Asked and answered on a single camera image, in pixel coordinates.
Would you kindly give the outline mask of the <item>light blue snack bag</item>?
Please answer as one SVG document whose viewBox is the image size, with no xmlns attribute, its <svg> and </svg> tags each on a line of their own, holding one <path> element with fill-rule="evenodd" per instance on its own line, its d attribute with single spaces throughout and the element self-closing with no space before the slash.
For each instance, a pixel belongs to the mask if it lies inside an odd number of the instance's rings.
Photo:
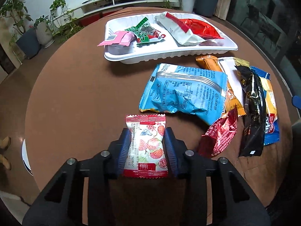
<svg viewBox="0 0 301 226">
<path fill-rule="evenodd" d="M 140 112 L 196 115 L 207 125 L 222 115 L 220 73 L 180 65 L 158 64 L 142 94 Z"/>
</svg>

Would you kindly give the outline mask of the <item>white red snack bag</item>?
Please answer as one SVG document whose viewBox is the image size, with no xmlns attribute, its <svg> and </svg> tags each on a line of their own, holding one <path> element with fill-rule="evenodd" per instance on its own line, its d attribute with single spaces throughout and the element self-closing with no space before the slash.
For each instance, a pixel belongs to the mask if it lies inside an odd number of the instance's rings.
<svg viewBox="0 0 301 226">
<path fill-rule="evenodd" d="M 194 34 L 185 23 L 169 12 L 163 12 L 155 16 L 155 20 L 162 24 L 177 43 L 182 46 L 195 46 L 206 41 L 200 36 Z"/>
</svg>

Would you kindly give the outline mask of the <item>white snack bar wrapper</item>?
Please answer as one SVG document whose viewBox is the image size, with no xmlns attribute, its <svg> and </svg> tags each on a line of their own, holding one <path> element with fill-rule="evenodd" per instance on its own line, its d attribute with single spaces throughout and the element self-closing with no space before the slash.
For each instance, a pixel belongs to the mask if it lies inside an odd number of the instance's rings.
<svg viewBox="0 0 301 226">
<path fill-rule="evenodd" d="M 229 84 L 233 89 L 235 97 L 237 97 L 238 101 L 240 101 L 240 104 L 244 106 L 244 96 L 240 83 L 240 75 L 237 71 L 234 57 L 221 57 L 218 58 L 218 62 L 221 66 L 221 69 L 228 76 Z"/>
</svg>

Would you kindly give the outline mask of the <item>blue yellow snack bag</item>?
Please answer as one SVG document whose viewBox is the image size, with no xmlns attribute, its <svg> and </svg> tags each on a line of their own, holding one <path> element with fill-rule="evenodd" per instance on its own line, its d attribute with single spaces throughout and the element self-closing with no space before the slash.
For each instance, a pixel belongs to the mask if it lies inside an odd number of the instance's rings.
<svg viewBox="0 0 301 226">
<path fill-rule="evenodd" d="M 274 91 L 270 82 L 270 74 L 255 66 L 251 69 L 260 77 L 266 102 L 265 136 L 264 146 L 276 143 L 280 140 L 279 120 Z"/>
</svg>

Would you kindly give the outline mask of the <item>pink snack packet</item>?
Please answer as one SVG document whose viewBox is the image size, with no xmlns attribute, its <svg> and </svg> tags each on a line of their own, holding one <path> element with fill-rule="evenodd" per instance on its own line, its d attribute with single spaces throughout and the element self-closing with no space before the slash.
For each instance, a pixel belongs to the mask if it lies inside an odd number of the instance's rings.
<svg viewBox="0 0 301 226">
<path fill-rule="evenodd" d="M 106 45 L 121 45 L 128 47 L 133 40 L 136 39 L 136 36 L 131 31 L 117 31 L 110 35 L 107 39 L 99 43 L 97 46 L 106 46 Z"/>
</svg>

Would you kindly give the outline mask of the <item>white round stool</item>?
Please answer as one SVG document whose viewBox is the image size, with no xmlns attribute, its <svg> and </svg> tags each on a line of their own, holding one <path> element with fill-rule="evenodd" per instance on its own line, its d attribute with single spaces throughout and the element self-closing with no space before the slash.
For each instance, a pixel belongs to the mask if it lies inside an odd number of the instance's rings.
<svg viewBox="0 0 301 226">
<path fill-rule="evenodd" d="M 33 174 L 32 174 L 29 159 L 28 159 L 28 156 L 27 156 L 27 147 L 26 147 L 26 140 L 25 139 L 23 140 L 23 143 L 22 143 L 22 146 L 21 146 L 21 157 L 22 157 L 22 161 L 23 161 L 25 169 L 32 176 Z"/>
</svg>

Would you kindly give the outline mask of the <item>white tv console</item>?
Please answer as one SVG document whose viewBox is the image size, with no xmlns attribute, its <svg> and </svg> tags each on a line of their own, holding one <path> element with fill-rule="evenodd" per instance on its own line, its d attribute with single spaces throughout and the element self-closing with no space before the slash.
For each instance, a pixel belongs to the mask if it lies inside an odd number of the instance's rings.
<svg viewBox="0 0 301 226">
<path fill-rule="evenodd" d="M 82 18 L 97 12 L 141 4 L 156 4 L 179 8 L 180 0 L 89 0 L 66 10 L 67 17 Z"/>
</svg>

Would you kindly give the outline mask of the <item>red chip bag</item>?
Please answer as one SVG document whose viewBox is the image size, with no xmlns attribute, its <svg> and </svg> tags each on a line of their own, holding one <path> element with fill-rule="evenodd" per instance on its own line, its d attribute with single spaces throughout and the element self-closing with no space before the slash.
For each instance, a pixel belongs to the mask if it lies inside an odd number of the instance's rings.
<svg viewBox="0 0 301 226">
<path fill-rule="evenodd" d="M 180 19 L 180 21 L 187 25 L 194 34 L 205 40 L 223 39 L 212 25 L 204 21 L 198 19 Z"/>
</svg>

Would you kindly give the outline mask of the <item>red storage box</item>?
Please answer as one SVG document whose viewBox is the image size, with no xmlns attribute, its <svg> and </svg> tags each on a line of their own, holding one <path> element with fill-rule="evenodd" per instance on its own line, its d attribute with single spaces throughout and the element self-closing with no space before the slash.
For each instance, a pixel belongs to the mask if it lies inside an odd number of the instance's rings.
<svg viewBox="0 0 301 226">
<path fill-rule="evenodd" d="M 93 14 L 93 15 L 88 15 L 88 16 L 85 16 L 85 17 L 79 19 L 79 24 L 83 27 L 86 27 L 86 26 L 98 21 L 99 19 L 101 19 L 101 15 L 99 13 Z"/>
</svg>

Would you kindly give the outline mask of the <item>orange snack bar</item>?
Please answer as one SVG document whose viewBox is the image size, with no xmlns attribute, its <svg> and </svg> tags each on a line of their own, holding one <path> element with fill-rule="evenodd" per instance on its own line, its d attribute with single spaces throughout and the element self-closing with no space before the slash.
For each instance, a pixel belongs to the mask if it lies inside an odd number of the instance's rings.
<svg viewBox="0 0 301 226">
<path fill-rule="evenodd" d="M 227 112 L 237 108 L 238 116 L 245 116 L 245 108 L 240 104 L 240 101 L 238 101 L 237 97 L 235 97 L 233 89 L 229 84 L 228 76 L 219 65 L 218 57 L 213 55 L 197 56 L 196 64 L 202 69 L 220 73 L 223 77 L 221 80 L 221 96 L 224 98 L 222 115 L 225 115 Z"/>
</svg>

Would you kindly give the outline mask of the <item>dark red foil packet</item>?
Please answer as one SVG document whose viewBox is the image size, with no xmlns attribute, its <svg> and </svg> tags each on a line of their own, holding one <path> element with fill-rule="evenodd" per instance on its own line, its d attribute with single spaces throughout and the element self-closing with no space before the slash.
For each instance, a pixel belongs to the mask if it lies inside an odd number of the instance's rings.
<svg viewBox="0 0 301 226">
<path fill-rule="evenodd" d="M 205 158 L 213 158 L 223 152 L 237 133 L 237 108 L 216 120 L 202 136 L 198 153 Z"/>
</svg>

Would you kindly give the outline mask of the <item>black snack bag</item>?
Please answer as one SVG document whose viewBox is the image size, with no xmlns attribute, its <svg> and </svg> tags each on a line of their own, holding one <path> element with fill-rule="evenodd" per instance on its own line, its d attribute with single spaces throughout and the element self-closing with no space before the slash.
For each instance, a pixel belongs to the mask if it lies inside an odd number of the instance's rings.
<svg viewBox="0 0 301 226">
<path fill-rule="evenodd" d="M 236 67 L 244 96 L 243 134 L 240 157 L 260 156 L 264 147 L 266 102 L 260 77 L 247 66 Z"/>
</svg>

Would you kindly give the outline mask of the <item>white plastic tray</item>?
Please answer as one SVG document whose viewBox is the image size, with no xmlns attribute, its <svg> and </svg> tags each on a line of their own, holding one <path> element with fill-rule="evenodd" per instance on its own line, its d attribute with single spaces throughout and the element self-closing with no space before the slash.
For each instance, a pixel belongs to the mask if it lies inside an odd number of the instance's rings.
<svg viewBox="0 0 301 226">
<path fill-rule="evenodd" d="M 109 20 L 105 25 L 105 39 L 114 32 L 138 25 L 147 18 L 150 25 L 161 31 L 166 37 L 161 42 L 138 45 L 133 41 L 128 47 L 108 45 L 104 49 L 104 57 L 112 62 L 120 61 L 123 64 L 135 64 L 141 61 L 173 58 L 188 55 L 224 54 L 228 51 L 237 51 L 238 45 L 223 31 L 216 29 L 220 39 L 210 39 L 194 46 L 178 44 L 172 35 L 156 20 L 160 13 L 138 14 Z"/>
</svg>

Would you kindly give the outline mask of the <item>green seaweed snack packet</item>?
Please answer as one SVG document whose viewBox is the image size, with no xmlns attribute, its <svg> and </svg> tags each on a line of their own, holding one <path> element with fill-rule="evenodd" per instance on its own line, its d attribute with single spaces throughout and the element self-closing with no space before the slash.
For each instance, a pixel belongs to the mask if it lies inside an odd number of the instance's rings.
<svg viewBox="0 0 301 226">
<path fill-rule="evenodd" d="M 166 35 L 153 28 L 147 17 L 144 17 L 138 25 L 125 29 L 136 36 L 137 44 L 149 44 L 161 42 Z"/>
</svg>

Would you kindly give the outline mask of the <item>strawberry candy packet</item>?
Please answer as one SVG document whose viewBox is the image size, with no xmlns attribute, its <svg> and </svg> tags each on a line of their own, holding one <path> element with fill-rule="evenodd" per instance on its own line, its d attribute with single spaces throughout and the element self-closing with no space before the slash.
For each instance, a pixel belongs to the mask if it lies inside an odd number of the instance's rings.
<svg viewBox="0 0 301 226">
<path fill-rule="evenodd" d="M 144 179 L 168 177 L 162 143 L 166 126 L 165 114 L 127 115 L 125 123 L 131 139 L 123 176 Z"/>
</svg>

